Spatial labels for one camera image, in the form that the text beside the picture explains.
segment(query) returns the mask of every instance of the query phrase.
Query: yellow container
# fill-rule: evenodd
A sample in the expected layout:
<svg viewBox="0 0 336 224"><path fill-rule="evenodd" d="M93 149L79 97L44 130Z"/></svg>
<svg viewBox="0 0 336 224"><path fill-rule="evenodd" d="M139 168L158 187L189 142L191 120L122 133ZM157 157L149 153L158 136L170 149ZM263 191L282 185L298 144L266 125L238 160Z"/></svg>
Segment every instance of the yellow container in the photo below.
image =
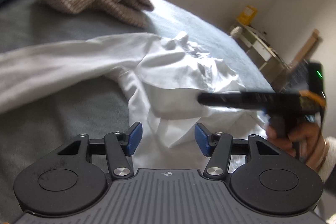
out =
<svg viewBox="0 0 336 224"><path fill-rule="evenodd" d="M258 10L255 9L253 6L248 5L245 10L239 15L237 18L238 21L244 25L250 25L252 19L257 14Z"/></svg>

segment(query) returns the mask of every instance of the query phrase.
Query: gray ridged plate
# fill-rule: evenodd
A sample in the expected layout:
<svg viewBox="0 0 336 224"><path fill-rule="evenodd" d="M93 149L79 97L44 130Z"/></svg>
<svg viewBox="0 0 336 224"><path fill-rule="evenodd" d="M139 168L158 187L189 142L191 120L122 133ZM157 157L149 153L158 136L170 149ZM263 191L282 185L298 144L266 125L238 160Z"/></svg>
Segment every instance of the gray ridged plate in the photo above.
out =
<svg viewBox="0 0 336 224"><path fill-rule="evenodd" d="M16 224L322 224L314 213L270 217L237 202L225 184L197 170L139 169L115 181L93 207L73 216L39 218L25 213Z"/></svg>

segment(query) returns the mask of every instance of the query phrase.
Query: metal screw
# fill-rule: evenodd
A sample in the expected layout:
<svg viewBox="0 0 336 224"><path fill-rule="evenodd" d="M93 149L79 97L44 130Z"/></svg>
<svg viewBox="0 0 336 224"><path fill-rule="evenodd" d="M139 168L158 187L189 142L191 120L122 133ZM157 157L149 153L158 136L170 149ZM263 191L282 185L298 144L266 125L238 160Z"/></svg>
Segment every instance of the metal screw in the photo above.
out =
<svg viewBox="0 0 336 224"><path fill-rule="evenodd" d="M219 176L223 174L223 169L219 167L210 167L207 169L207 173L212 176Z"/></svg>
<svg viewBox="0 0 336 224"><path fill-rule="evenodd" d="M126 168L126 167L119 167L119 168L115 168L115 170L113 171L113 173L116 176L126 176L129 173L131 173L131 171L128 168Z"/></svg>

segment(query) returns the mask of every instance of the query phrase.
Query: gray bed sheet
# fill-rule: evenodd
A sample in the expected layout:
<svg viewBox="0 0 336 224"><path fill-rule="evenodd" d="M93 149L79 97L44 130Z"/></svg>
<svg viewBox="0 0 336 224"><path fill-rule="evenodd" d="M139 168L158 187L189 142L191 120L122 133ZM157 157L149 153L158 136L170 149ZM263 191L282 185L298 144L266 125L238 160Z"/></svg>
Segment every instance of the gray bed sheet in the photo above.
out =
<svg viewBox="0 0 336 224"><path fill-rule="evenodd" d="M272 90L256 66L232 39L195 15L164 0L152 0L148 28L125 25L99 11L67 15L36 0L11 0L0 6L0 52L20 47L101 35L151 32L173 38L186 31L191 41L222 58L249 90ZM56 94L0 115L0 221L21 214L12 186L30 164L66 140L90 138L128 128L127 100L118 84L104 77L80 82ZM107 171L102 157L93 158Z"/></svg>

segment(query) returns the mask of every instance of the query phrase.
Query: human hand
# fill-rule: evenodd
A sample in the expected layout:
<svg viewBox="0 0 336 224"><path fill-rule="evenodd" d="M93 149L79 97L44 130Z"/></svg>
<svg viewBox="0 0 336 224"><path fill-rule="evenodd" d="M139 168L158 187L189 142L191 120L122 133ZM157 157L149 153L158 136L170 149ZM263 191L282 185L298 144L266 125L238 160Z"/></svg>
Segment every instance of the human hand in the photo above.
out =
<svg viewBox="0 0 336 224"><path fill-rule="evenodd" d="M295 157L296 151L293 142L300 143L300 156L308 157L306 165L315 171L319 171L328 152L320 127L317 123L301 122L288 135L288 139L277 138L277 133L272 126L267 126L266 135L268 141L288 154Z"/></svg>

